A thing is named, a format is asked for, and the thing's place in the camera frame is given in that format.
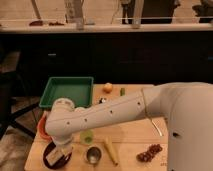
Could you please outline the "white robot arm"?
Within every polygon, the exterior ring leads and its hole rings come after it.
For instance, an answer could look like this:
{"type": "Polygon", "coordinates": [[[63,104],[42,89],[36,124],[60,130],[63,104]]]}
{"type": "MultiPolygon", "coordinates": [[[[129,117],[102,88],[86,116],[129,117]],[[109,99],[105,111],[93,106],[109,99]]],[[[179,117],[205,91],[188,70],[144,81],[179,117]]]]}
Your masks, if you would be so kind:
{"type": "Polygon", "coordinates": [[[168,129],[168,171],[213,171],[213,84],[167,83],[89,108],[75,108],[58,99],[47,117],[45,131],[62,146],[71,135],[145,118],[163,117],[168,129]]]}

